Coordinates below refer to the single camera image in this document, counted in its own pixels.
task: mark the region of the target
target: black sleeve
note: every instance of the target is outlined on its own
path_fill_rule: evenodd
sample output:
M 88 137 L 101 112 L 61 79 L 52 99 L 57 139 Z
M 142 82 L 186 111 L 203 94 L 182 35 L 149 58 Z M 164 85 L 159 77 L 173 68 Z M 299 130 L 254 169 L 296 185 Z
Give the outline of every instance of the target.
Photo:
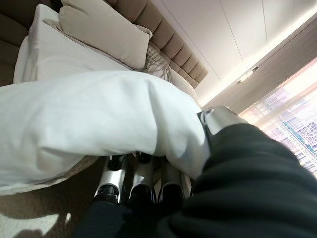
M 256 127 L 212 138 L 212 156 L 182 210 L 159 237 L 317 237 L 317 182 L 283 145 Z

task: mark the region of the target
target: window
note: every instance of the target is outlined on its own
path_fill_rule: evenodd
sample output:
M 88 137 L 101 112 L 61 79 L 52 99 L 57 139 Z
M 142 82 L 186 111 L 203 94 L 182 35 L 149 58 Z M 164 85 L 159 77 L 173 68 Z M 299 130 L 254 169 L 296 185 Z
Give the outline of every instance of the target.
M 317 177 L 317 58 L 240 115 Z

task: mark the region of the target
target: beige pillow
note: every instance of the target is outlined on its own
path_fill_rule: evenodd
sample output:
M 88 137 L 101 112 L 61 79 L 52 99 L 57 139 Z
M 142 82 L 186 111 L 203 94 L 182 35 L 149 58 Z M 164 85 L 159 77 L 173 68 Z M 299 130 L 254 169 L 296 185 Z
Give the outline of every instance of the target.
M 101 50 L 133 69 L 141 69 L 149 35 L 112 9 L 103 0 L 62 0 L 62 31 Z
M 198 102 L 197 94 L 194 90 L 194 88 L 190 85 L 189 82 L 182 76 L 180 76 L 178 73 L 176 73 L 175 70 L 170 69 L 170 74 L 172 77 L 172 84 L 178 88 L 179 90 L 183 91 L 184 93 L 187 93 L 189 96 L 191 96 L 198 106 L 200 106 Z

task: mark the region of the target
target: black sweater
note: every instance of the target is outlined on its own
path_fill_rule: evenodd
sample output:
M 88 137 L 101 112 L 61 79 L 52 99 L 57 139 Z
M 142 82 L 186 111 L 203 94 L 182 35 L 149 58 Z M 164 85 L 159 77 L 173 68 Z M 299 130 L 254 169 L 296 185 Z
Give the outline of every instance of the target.
M 211 152 L 180 211 L 160 219 L 144 204 L 134 222 L 99 201 L 75 237 L 317 238 L 317 181 L 286 147 L 238 124 L 212 138 Z

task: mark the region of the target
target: light strip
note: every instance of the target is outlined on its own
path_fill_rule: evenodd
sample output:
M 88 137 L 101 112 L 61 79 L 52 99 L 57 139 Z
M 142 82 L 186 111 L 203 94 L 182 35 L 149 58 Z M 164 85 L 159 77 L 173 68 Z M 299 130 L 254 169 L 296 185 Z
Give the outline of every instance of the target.
M 254 69 L 252 69 L 251 71 L 247 72 L 246 74 L 242 75 L 242 77 L 239 79 L 239 81 L 237 82 L 242 83 L 244 80 L 246 80 L 247 78 L 249 78 L 255 71 L 258 70 L 259 67 L 255 67 Z

